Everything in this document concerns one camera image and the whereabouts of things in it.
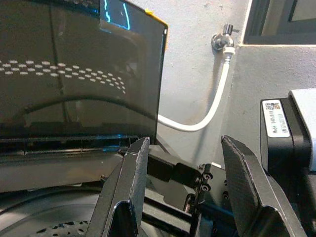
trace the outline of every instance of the tinted glass lid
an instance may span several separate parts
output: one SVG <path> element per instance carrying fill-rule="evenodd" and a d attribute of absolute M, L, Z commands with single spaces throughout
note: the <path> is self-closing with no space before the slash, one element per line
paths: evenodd
<path fill-rule="evenodd" d="M 0 33 L 0 138 L 154 140 L 163 22 L 121 0 L 2 0 Z"/>

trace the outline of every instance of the window frame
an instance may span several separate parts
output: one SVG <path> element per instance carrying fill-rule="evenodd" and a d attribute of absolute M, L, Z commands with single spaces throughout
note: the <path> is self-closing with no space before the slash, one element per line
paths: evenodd
<path fill-rule="evenodd" d="M 316 44 L 316 19 L 291 21 L 297 0 L 286 0 L 274 36 L 262 36 L 270 0 L 253 0 L 244 44 Z"/>

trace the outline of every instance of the window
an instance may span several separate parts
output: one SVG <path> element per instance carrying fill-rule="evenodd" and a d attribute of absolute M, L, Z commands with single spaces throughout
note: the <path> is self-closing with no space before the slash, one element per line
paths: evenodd
<path fill-rule="evenodd" d="M 316 44 L 315 0 L 253 0 L 246 44 Z"/>

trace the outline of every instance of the product label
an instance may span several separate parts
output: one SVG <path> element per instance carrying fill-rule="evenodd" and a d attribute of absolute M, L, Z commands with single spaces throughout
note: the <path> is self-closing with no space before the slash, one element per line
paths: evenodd
<path fill-rule="evenodd" d="M 290 132 L 283 112 L 281 101 L 265 100 L 262 102 L 269 137 L 289 137 Z"/>

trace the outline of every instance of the white dotted pattern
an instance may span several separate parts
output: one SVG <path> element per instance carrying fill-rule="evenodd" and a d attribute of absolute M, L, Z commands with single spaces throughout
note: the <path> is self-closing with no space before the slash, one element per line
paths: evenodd
<path fill-rule="evenodd" d="M 19 74 L 25 76 L 34 75 L 33 73 L 35 73 L 36 76 L 48 75 L 51 77 L 75 78 L 109 85 L 126 94 L 124 82 L 121 77 L 115 77 L 112 73 L 101 70 L 93 71 L 91 68 L 80 69 L 78 65 L 67 66 L 64 63 L 53 65 L 48 61 L 35 63 L 33 60 L 18 62 L 15 59 L 9 60 L 9 63 L 2 63 L 0 60 L 0 72 L 4 72 L 5 75 Z"/>

